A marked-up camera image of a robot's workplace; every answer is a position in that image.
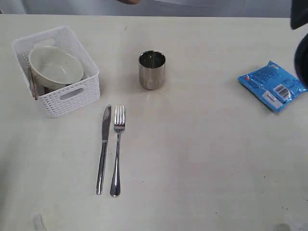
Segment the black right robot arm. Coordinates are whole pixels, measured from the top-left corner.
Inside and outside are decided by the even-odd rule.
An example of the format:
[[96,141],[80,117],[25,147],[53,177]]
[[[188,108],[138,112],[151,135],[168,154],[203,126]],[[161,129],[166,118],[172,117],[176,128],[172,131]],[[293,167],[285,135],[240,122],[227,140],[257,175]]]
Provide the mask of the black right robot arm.
[[[292,0],[290,27],[296,30],[308,24],[308,1]],[[308,35],[300,41],[294,56],[295,72],[302,84],[308,87]]]

